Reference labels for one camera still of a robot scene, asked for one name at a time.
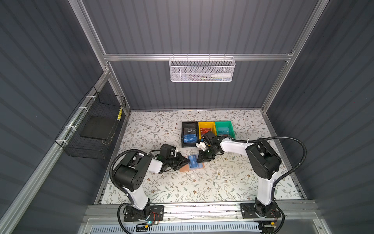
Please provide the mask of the blue card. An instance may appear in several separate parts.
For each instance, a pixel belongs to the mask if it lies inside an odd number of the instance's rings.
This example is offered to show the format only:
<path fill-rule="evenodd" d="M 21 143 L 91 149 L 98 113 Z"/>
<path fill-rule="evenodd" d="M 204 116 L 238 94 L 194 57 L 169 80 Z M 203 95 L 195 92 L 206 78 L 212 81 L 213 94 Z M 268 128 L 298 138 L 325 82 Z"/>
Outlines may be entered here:
<path fill-rule="evenodd" d="M 197 162 L 196 155 L 188 156 L 188 159 L 190 160 L 189 168 L 191 170 L 195 170 L 195 169 L 199 169 L 200 168 L 199 163 Z"/>

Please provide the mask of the tan leather card holder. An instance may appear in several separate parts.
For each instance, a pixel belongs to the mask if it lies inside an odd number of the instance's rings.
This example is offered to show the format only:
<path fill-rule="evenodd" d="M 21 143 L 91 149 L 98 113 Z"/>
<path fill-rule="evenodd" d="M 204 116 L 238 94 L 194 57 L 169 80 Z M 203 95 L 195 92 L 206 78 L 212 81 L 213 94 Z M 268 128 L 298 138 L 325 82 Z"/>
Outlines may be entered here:
<path fill-rule="evenodd" d="M 188 172 L 192 170 L 198 170 L 198 169 L 203 169 L 205 167 L 204 163 L 198 163 L 198 155 L 191 155 L 187 157 L 190 162 L 189 164 L 183 166 L 179 171 L 180 172 Z"/>

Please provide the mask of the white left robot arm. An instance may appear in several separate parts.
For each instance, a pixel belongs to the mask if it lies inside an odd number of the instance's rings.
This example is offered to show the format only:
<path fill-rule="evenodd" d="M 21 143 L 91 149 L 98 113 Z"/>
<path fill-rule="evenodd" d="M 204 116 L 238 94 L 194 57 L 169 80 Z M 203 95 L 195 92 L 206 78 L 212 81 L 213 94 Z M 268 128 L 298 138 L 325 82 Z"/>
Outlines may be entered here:
<path fill-rule="evenodd" d="M 190 160 L 178 151 L 162 153 L 152 150 L 150 153 L 131 149 L 114 158 L 110 167 L 112 184 L 122 191 L 130 200 L 134 216 L 144 219 L 150 215 L 151 202 L 142 187 L 147 172 L 161 174 L 168 169 L 178 171 L 188 165 Z"/>

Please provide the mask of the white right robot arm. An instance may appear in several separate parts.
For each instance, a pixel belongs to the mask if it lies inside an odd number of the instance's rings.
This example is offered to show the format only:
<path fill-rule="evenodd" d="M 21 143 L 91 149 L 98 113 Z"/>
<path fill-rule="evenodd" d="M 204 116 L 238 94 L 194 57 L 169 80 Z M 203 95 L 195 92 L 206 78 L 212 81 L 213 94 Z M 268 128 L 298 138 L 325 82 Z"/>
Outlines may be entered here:
<path fill-rule="evenodd" d="M 198 163 L 210 162 L 218 155 L 236 153 L 247 156 L 254 173 L 258 176 L 258 192 L 254 209 L 260 218 L 267 217 L 275 209 L 275 182 L 280 177 L 278 171 L 282 160 L 268 143 L 274 137 L 255 140 L 239 140 L 228 136 L 217 136 L 208 131 L 201 137 Z"/>

